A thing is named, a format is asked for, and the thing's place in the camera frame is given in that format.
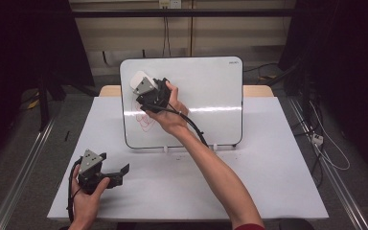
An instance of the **forearm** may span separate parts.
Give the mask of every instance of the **forearm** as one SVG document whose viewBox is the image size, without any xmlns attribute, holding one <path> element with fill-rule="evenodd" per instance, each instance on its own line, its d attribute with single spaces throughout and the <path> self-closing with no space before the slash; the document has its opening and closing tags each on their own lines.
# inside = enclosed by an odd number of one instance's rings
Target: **forearm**
<svg viewBox="0 0 368 230">
<path fill-rule="evenodd" d="M 233 227 L 248 222 L 263 226 L 249 192 L 232 169 L 187 128 L 177 131 L 174 136 L 195 160 L 212 192 L 225 208 Z"/>
<path fill-rule="evenodd" d="M 79 221 L 79 220 L 74 220 L 71 225 L 70 228 L 68 228 L 68 230 L 89 230 L 92 226 L 92 222 L 91 221 Z"/>
</svg>

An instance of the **red sleeve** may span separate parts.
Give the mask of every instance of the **red sleeve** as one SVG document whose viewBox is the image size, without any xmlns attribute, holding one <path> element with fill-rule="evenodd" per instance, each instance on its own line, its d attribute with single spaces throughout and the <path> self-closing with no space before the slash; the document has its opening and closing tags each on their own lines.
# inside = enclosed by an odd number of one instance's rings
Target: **red sleeve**
<svg viewBox="0 0 368 230">
<path fill-rule="evenodd" d="M 261 225 L 254 224 L 254 223 L 246 223 L 244 225 L 241 225 L 235 230 L 265 230 Z"/>
</svg>

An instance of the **metal rail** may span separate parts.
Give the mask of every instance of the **metal rail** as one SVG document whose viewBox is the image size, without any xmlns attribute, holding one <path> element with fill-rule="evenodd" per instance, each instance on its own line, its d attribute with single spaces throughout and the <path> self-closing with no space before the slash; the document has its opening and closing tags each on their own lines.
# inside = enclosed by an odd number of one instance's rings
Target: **metal rail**
<svg viewBox="0 0 368 230">
<path fill-rule="evenodd" d="M 305 132 L 308 132 L 310 129 L 308 125 L 304 122 L 304 117 L 301 114 L 302 111 L 301 105 L 295 99 L 288 99 L 288 100 L 299 122 L 302 124 L 303 130 Z M 311 139 L 309 135 L 307 135 L 307 137 L 311 144 Z M 320 154 L 320 149 L 318 148 L 317 145 L 313 145 L 313 147 L 315 149 L 315 154 L 318 156 Z M 322 154 L 324 154 L 326 157 L 329 157 L 324 150 L 322 150 Z M 330 179 L 331 184 L 333 185 L 333 188 L 337 196 L 339 197 L 339 200 L 341 201 L 343 208 L 345 209 L 346 213 L 351 219 L 351 222 L 354 225 L 355 229 L 368 230 L 368 223 L 363 213 L 361 212 L 360 207 L 357 205 L 357 202 L 355 201 L 352 194 L 349 192 L 348 188 L 346 187 L 337 170 L 333 166 L 328 164 L 323 157 L 320 157 L 320 164 L 322 165 L 324 172 L 327 174 L 327 177 Z"/>
<path fill-rule="evenodd" d="M 35 163 L 37 162 L 38 156 L 41 154 L 44 144 L 46 143 L 50 132 L 53 128 L 53 124 L 57 115 L 59 114 L 61 106 L 56 106 L 56 110 L 49 120 L 48 125 L 38 133 L 34 145 L 32 149 L 29 151 L 29 155 L 27 156 L 25 163 L 11 185 L 11 189 L 6 195 L 4 201 L 0 206 L 0 230 L 6 229 L 8 222 L 12 216 L 13 210 L 16 207 L 16 204 L 22 195 L 23 189 L 26 186 L 26 183 L 29 180 L 29 177 L 35 167 Z"/>
<path fill-rule="evenodd" d="M 73 10 L 73 11 L 22 11 L 23 15 L 50 17 L 284 17 L 325 14 L 327 9 L 252 9 L 252 10 Z"/>
</svg>

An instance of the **hand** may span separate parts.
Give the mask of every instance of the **hand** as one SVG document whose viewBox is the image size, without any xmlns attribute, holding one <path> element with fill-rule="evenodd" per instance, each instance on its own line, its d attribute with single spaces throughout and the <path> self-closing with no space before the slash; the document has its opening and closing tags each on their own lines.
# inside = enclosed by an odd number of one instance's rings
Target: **hand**
<svg viewBox="0 0 368 230">
<path fill-rule="evenodd" d="M 170 84 L 169 81 L 166 81 L 166 85 L 172 91 L 169 100 L 169 104 L 172 106 L 172 109 L 181 111 L 182 114 L 187 116 L 189 110 L 181 101 L 178 100 L 178 88 Z M 149 110 L 147 110 L 146 113 L 156 122 L 158 122 L 166 132 L 173 136 L 176 136 L 183 129 L 188 129 L 187 122 L 177 114 L 167 111 L 153 113 Z"/>
<path fill-rule="evenodd" d="M 88 195 L 81 190 L 77 181 L 79 169 L 80 165 L 77 165 L 73 171 L 71 191 L 72 195 L 75 194 L 74 221 L 71 223 L 69 229 L 89 229 L 91 227 L 98 214 L 101 194 L 104 192 L 110 181 L 108 177 L 104 178 L 100 184 L 98 184 L 95 192 L 92 195 Z"/>
</svg>

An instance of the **white tabletop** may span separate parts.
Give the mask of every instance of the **white tabletop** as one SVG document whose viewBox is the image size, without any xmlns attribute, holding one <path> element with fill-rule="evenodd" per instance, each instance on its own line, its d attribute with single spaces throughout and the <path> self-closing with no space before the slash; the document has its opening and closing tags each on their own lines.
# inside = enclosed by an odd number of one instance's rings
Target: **white tabletop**
<svg viewBox="0 0 368 230">
<path fill-rule="evenodd" d="M 262 218 L 327 218 L 277 98 L 244 98 L 243 102 L 242 140 L 235 149 L 219 149 L 218 156 L 243 181 Z M 184 149 L 164 153 L 162 149 L 135 150 L 126 145 L 119 97 L 94 100 L 49 219 L 68 220 L 68 175 L 86 149 L 107 153 L 103 173 L 118 172 L 130 163 L 124 185 L 103 193 L 98 219 L 228 219 Z"/>
</svg>

